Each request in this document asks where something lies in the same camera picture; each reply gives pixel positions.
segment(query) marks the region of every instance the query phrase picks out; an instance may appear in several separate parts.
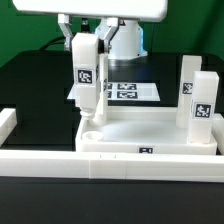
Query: green wall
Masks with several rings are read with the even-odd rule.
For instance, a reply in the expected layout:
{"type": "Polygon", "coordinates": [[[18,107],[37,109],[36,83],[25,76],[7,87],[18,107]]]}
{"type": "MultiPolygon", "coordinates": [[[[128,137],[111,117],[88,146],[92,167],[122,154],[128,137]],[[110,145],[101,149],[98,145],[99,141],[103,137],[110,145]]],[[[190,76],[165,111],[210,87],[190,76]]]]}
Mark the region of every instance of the green wall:
{"type": "MultiPolygon", "coordinates": [[[[166,19],[155,25],[153,51],[212,53],[224,59],[223,12],[223,0],[169,0],[166,19]]],[[[80,22],[74,20],[74,32],[79,31],[80,22]]],[[[92,30],[98,22],[90,21],[92,30]]],[[[145,49],[149,50],[152,24],[141,26],[145,49]]],[[[0,0],[0,66],[19,52],[39,49],[61,35],[56,16],[22,14],[12,0],[0,0]]]]}

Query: black surface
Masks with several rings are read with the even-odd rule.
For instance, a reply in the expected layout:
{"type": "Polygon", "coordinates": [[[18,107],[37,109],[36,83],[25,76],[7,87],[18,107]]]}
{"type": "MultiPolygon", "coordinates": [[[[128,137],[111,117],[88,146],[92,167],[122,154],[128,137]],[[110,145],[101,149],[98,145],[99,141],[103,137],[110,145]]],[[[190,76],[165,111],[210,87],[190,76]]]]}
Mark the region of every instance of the black surface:
{"type": "MultiPolygon", "coordinates": [[[[112,67],[109,81],[156,83],[160,102],[113,101],[110,105],[169,106],[178,102],[181,54],[154,54],[145,64],[112,67]]],[[[203,55],[202,70],[220,76],[216,112],[224,112],[224,63],[203,55]]],[[[22,52],[0,69],[0,108],[16,107],[18,125],[4,147],[75,150],[80,114],[67,100],[73,85],[72,57],[66,52],[22,52]]]]}
{"type": "MultiPolygon", "coordinates": [[[[156,54],[127,74],[114,68],[110,79],[156,81],[161,103],[154,106],[176,106],[181,58],[156,54]]],[[[204,55],[202,69],[220,75],[216,112],[224,112],[223,62],[204,55]]],[[[62,52],[23,52],[0,69],[0,106],[16,106],[18,116],[4,148],[74,150],[80,115],[66,100],[72,77],[71,55],[62,52]]],[[[0,177],[1,224],[221,224],[223,208],[218,183],[0,177]]]]}

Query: white block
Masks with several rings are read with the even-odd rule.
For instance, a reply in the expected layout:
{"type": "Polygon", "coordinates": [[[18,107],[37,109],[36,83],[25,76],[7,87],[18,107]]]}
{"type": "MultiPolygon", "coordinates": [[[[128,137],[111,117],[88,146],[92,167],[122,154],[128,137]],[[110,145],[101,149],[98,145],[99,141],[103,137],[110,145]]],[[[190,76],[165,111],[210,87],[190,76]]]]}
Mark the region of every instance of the white block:
{"type": "Polygon", "coordinates": [[[224,155],[224,119],[221,114],[214,114],[212,134],[218,143],[218,149],[224,155]]]}
{"type": "Polygon", "coordinates": [[[0,113],[0,146],[7,139],[16,124],[17,120],[15,109],[7,108],[0,113]]]}
{"type": "Polygon", "coordinates": [[[200,56],[183,56],[176,117],[176,125],[179,128],[188,127],[194,72],[201,70],[201,63],[202,58],[200,56]]]}
{"type": "Polygon", "coordinates": [[[108,99],[108,54],[100,55],[99,63],[100,71],[100,99],[97,105],[96,114],[93,120],[91,120],[92,125],[104,125],[107,120],[107,99],[108,99]]]}
{"type": "Polygon", "coordinates": [[[125,179],[126,162],[115,153],[96,153],[90,160],[89,178],[92,179],[125,179]]]}
{"type": "Polygon", "coordinates": [[[216,72],[195,72],[188,141],[210,143],[219,77],[216,72]]]}
{"type": "Polygon", "coordinates": [[[99,38],[95,34],[78,33],[72,41],[76,106],[96,109],[99,94],[99,38]]]}
{"type": "Polygon", "coordinates": [[[87,154],[1,150],[0,176],[89,178],[87,154]]]}

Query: white base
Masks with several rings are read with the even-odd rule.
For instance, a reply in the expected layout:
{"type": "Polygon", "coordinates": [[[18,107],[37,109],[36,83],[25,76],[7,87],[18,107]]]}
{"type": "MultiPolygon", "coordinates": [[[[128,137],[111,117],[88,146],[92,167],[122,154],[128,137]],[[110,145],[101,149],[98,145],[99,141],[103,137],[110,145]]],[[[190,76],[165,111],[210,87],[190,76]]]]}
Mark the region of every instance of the white base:
{"type": "Polygon", "coordinates": [[[79,152],[215,155],[217,142],[189,143],[187,129],[176,126],[176,108],[108,107],[107,124],[92,126],[82,119],[76,136],[79,152]],[[99,132],[103,140],[82,139],[86,132],[99,132]]]}

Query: black cable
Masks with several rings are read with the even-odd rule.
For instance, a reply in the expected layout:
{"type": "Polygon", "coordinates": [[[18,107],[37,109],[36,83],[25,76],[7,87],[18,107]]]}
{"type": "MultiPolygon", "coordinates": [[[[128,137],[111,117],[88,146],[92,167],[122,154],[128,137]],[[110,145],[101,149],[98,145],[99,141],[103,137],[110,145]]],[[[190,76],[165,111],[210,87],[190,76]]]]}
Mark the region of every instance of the black cable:
{"type": "Polygon", "coordinates": [[[60,37],[56,37],[52,40],[50,40],[49,42],[47,42],[45,45],[43,45],[39,51],[45,51],[49,46],[52,46],[52,45],[57,45],[57,44],[64,44],[64,42],[58,42],[60,40],[63,40],[65,41],[65,37],[64,36],[60,36],[60,37]]]}

